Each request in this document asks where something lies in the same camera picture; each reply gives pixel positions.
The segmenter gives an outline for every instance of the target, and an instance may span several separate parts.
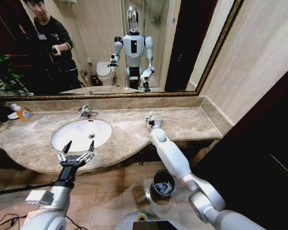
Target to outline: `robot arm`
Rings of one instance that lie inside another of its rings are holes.
[[[58,159],[63,168],[50,189],[33,190],[26,198],[30,204],[41,204],[38,210],[43,211],[32,217],[22,226],[21,230],[64,230],[66,228],[65,216],[69,208],[70,193],[74,187],[76,172],[95,156],[94,141],[92,141],[89,150],[82,156],[65,156],[71,144],[72,141],[58,153]]]
[[[152,73],[155,72],[155,68],[152,66],[153,62],[153,39],[152,37],[147,37],[145,39],[145,49],[146,49],[146,58],[148,62],[148,68],[140,76],[141,82],[144,86],[144,92],[150,92],[148,87],[148,81]]]
[[[123,47],[123,40],[121,37],[115,37],[114,38],[114,48],[115,53],[111,55],[110,64],[108,64],[108,67],[110,66],[119,66],[120,61],[120,51]]]
[[[161,128],[162,119],[146,122],[152,126],[150,139],[167,170],[175,176],[188,190],[193,191],[189,202],[200,220],[209,222],[217,230],[263,230],[263,228],[247,217],[225,209],[225,201],[218,191],[207,181],[195,176],[189,162],[176,144],[170,141]]]

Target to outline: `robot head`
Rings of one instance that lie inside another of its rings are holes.
[[[127,18],[129,23],[129,29],[131,33],[138,31],[139,14],[134,6],[130,6],[127,11]]]

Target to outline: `mirror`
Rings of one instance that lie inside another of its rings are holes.
[[[0,1],[0,96],[195,92],[232,4]]]

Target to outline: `toilet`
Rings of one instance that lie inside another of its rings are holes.
[[[102,82],[102,85],[113,85],[113,78],[115,77],[114,66],[108,67],[108,62],[97,63],[97,76]]]

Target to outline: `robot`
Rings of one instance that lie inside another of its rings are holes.
[[[139,15],[136,7],[130,6],[127,11],[127,18],[129,24],[129,32],[122,38],[114,38],[115,53],[111,55],[110,64],[108,67],[119,66],[120,51],[124,48],[126,55],[127,68],[126,68],[126,82],[127,86],[138,89],[139,78],[143,83],[143,91],[150,92],[148,81],[152,73],[155,72],[155,68],[152,66],[153,62],[153,39],[144,37],[138,32]],[[146,49],[146,58],[148,61],[148,68],[142,70],[141,68],[141,56]]]
[[[225,201],[218,191],[207,181],[195,176],[189,162],[177,145],[170,141],[162,129],[163,120],[160,117],[151,119],[151,114],[145,118],[150,128],[150,140],[156,146],[158,155],[167,170],[193,194],[189,197],[198,218],[210,223],[216,230],[264,230],[261,226],[247,217],[225,210]],[[39,209],[44,212],[31,218],[21,230],[64,230],[66,228],[66,213],[70,204],[70,192],[74,187],[77,169],[84,166],[94,157],[94,142],[87,153],[82,156],[65,156],[71,142],[58,153],[58,159],[63,167],[58,179],[52,183],[49,190],[33,190],[27,197],[30,203],[39,203]],[[158,216],[137,212],[128,214],[115,228],[116,230],[135,229],[177,229],[187,230],[186,227],[171,220],[161,220]]]

